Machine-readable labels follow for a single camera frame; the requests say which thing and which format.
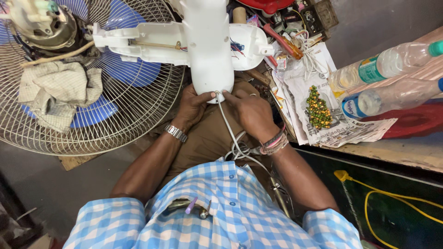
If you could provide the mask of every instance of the wristwatch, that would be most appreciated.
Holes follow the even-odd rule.
[[[167,131],[168,133],[173,135],[175,138],[180,140],[182,143],[184,143],[186,141],[186,139],[188,139],[188,136],[186,136],[179,128],[177,128],[173,125],[168,124],[165,127],[165,131]]]

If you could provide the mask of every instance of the newspaper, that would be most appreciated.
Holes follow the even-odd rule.
[[[276,93],[277,96],[284,99],[286,109],[283,109],[283,113],[287,112],[289,115],[289,117],[286,118],[291,121],[298,144],[307,144],[308,139],[306,133],[303,131],[302,122],[295,111],[294,95],[292,95],[292,93],[289,91],[288,86],[277,78],[275,70],[272,71],[272,78],[278,87],[278,92]]]
[[[284,82],[288,86],[288,90],[293,93],[295,110],[302,123],[301,127],[307,136],[309,144],[313,145],[328,141],[334,136],[348,131],[349,124],[328,85],[325,75],[322,73],[312,73],[311,77],[305,80],[304,74],[305,67],[302,63],[299,63],[296,69],[285,72]],[[320,130],[309,122],[310,115],[306,110],[309,104],[306,103],[306,100],[309,97],[309,87],[311,86],[317,87],[317,91],[320,94],[319,97],[326,102],[325,104],[330,110],[333,119],[330,128]]]
[[[334,62],[325,44],[319,43],[313,48],[316,51],[316,58],[323,63],[326,62],[329,69],[335,71]],[[301,61],[293,64],[291,70],[272,71],[272,78],[277,85],[272,92],[284,116],[291,122],[300,145],[309,143],[338,148],[346,143],[374,142],[381,139],[396,122],[397,119],[360,122],[346,117],[327,84],[327,75],[313,72],[309,79],[304,80],[304,74],[305,69]],[[306,100],[310,92],[309,87],[312,85],[317,87],[320,98],[326,101],[330,110],[333,118],[330,128],[319,130],[309,122]]]
[[[397,121],[396,118],[387,120],[359,122],[355,119],[347,119],[349,130],[337,136],[329,138],[321,145],[338,148],[347,143],[374,142],[382,138],[385,132]]]

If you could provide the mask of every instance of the white power cord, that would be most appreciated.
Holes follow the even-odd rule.
[[[327,74],[327,67],[317,60],[314,54],[314,49],[309,44],[313,39],[309,39],[308,31],[302,30],[297,35],[294,32],[291,32],[291,38],[297,39],[302,44],[300,50],[303,52],[302,62],[305,66],[304,79],[308,80],[313,71]]]
[[[234,136],[234,133],[232,132],[232,129],[231,129],[229,123],[228,123],[228,120],[226,119],[225,114],[223,113],[223,108],[221,107],[222,104],[221,104],[221,102],[220,102],[220,99],[218,98],[218,95],[219,95],[219,94],[221,94],[219,91],[215,91],[215,97],[217,98],[217,103],[218,103],[218,106],[220,107],[221,115],[223,116],[223,119],[225,120],[226,126],[228,127],[228,130],[229,130],[229,134],[231,135],[232,140],[233,140],[233,142],[234,142],[234,144],[232,145],[231,151],[228,152],[228,154],[225,155],[225,160],[226,160],[226,158],[227,158],[230,154],[233,155],[232,161],[234,161],[234,160],[236,160],[236,159],[241,159],[241,158],[248,158],[248,159],[251,159],[252,161],[258,163],[258,165],[260,165],[261,167],[263,167],[264,170],[266,170],[266,172],[271,176],[271,174],[269,173],[268,169],[267,169],[263,164],[261,164],[259,161],[257,161],[256,159],[254,159],[254,158],[252,158],[252,157],[249,156],[249,154],[251,153],[251,149],[249,149],[248,146],[247,146],[244,142],[240,142],[240,144],[242,144],[242,147],[240,147],[240,146],[238,145],[238,140],[239,140],[239,139],[240,139],[240,138],[241,138],[246,132],[245,132],[245,131],[242,131],[242,132],[238,135],[237,138]]]

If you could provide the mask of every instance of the hand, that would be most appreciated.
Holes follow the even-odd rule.
[[[180,101],[179,112],[177,113],[177,117],[171,121],[171,125],[187,133],[187,131],[202,118],[207,106],[206,102],[214,98],[215,92],[197,95],[194,85],[190,84],[185,87]]]
[[[271,106],[266,100],[243,90],[238,90],[236,96],[223,91],[223,96],[234,107],[237,121],[243,129],[262,144],[280,132],[280,128],[274,124]]]

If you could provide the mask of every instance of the metal wire grill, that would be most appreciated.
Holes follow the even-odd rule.
[[[146,22],[173,21],[172,14],[162,0],[121,2],[136,11]],[[111,0],[59,0],[57,3],[66,5],[78,17],[99,22],[101,26],[107,24],[111,13],[118,16],[120,11],[111,9]],[[139,16],[129,17],[125,16],[128,18],[125,23],[140,22]],[[117,105],[118,112],[97,124],[71,128],[67,134],[62,134],[38,125],[17,103],[23,72],[19,64],[25,62],[25,53],[7,28],[0,28],[0,43],[0,140],[44,154],[97,154],[134,141],[155,127],[166,115],[178,95],[184,75],[183,66],[161,64],[159,67],[139,61],[139,66],[131,67],[131,72],[128,72],[121,67],[118,56],[95,60],[87,67],[103,69],[103,96]],[[106,72],[112,72],[114,78]],[[146,79],[152,83],[142,87],[133,86]]]

